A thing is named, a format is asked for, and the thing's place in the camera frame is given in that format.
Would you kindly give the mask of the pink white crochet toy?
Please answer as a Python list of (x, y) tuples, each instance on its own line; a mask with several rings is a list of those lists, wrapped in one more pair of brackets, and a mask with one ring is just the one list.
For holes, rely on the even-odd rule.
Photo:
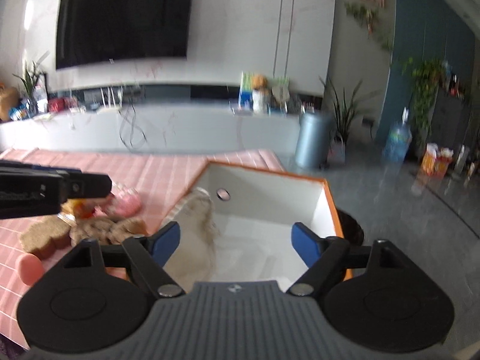
[(137, 190), (114, 183), (109, 196), (95, 206), (94, 216), (130, 218), (142, 208), (142, 198)]

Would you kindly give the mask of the yellow snack packet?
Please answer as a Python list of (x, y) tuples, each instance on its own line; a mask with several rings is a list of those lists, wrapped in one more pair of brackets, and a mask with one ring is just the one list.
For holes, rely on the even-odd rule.
[(62, 215), (70, 215), (74, 219), (88, 219), (95, 213), (96, 203), (92, 199), (68, 199), (61, 206)]

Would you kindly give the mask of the beige cloth bag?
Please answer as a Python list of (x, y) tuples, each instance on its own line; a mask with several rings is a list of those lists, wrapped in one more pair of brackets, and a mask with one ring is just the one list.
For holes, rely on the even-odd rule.
[(197, 282), (209, 281), (216, 270), (216, 238), (221, 234), (214, 220), (210, 194), (193, 189), (163, 218), (162, 225), (175, 221), (180, 226), (180, 243), (163, 269), (185, 292)]

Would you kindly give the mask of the black wall television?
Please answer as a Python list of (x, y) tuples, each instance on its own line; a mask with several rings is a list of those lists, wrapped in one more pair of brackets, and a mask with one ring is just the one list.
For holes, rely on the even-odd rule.
[(192, 0), (60, 0), (55, 68), (184, 58)]

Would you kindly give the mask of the grey metal trash bin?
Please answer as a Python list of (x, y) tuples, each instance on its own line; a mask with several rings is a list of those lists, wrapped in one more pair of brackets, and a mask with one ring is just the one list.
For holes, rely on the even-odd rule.
[(305, 169), (321, 168), (327, 164), (330, 133), (334, 116), (327, 111), (305, 112), (299, 118), (299, 134), (295, 149), (296, 164)]

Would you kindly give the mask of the black round basket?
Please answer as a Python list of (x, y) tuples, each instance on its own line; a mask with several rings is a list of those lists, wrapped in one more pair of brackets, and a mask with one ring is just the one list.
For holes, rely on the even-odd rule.
[(365, 233), (359, 223), (348, 213), (337, 208), (337, 216), (343, 231), (343, 237), (353, 246), (362, 246)]

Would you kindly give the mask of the orange snack box on floor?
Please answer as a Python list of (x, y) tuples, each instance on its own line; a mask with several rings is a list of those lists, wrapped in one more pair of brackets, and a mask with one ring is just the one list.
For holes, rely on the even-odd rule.
[(421, 162), (421, 172), (439, 179), (444, 178), (450, 163), (453, 161), (453, 150), (428, 143)]

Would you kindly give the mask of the brown round vase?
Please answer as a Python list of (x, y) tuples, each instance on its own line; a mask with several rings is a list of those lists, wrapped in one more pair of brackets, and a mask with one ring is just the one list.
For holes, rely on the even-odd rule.
[(17, 88), (7, 87), (1, 84), (0, 89), (0, 119), (1, 122), (10, 120), (9, 111), (19, 104), (19, 92)]

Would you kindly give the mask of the brown toast plush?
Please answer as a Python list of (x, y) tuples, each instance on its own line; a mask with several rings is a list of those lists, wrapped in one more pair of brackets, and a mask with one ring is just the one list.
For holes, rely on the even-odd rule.
[(71, 245), (70, 229), (71, 227), (61, 219), (38, 222), (19, 236), (19, 243), (27, 254), (45, 260), (56, 250)]

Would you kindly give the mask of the brown fuzzy plush toy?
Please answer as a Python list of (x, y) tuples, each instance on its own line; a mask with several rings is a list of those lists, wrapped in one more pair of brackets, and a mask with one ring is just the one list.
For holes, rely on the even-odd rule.
[(90, 238), (100, 245), (120, 245), (132, 236), (147, 236), (147, 228), (145, 221), (139, 218), (96, 217), (77, 222), (69, 235), (72, 246)]

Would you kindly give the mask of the tall green climbing plant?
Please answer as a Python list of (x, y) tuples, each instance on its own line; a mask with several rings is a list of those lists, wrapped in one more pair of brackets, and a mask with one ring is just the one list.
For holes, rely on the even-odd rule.
[(438, 58), (414, 59), (403, 62), (402, 74), (408, 73), (412, 80), (412, 95), (409, 102), (413, 139), (417, 149), (425, 145), (430, 134), (430, 113), (444, 76), (443, 62)]

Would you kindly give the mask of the blue water jug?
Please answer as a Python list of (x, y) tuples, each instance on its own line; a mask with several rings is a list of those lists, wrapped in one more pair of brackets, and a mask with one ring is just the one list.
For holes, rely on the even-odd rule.
[(408, 124), (409, 110), (403, 108), (400, 122), (391, 126), (382, 156), (385, 161), (401, 165), (404, 162), (413, 135)]

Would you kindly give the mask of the pink foam egg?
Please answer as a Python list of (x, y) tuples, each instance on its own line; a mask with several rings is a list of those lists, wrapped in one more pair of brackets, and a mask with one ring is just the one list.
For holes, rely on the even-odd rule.
[(31, 253), (23, 254), (17, 259), (16, 270), (20, 280), (27, 286), (38, 282), (45, 272), (41, 260)]

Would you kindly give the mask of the potted plant by bin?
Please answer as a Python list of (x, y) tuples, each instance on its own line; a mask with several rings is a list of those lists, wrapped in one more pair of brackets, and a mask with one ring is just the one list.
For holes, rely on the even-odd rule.
[(359, 80), (352, 92), (347, 95), (345, 88), (342, 89), (342, 92), (337, 91), (329, 76), (326, 78), (320, 76), (319, 80), (324, 94), (330, 96), (334, 114), (334, 137), (329, 149), (329, 161), (344, 164), (353, 122), (360, 116), (366, 116), (371, 112), (371, 107), (365, 104), (376, 98), (380, 94), (380, 90), (376, 89), (362, 94), (363, 80)]

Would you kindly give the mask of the teddy bear on console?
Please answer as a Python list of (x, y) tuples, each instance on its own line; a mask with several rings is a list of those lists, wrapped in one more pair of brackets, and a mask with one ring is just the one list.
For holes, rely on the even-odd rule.
[(268, 79), (260, 74), (253, 75), (251, 81), (252, 108), (255, 113), (268, 111), (269, 87)]

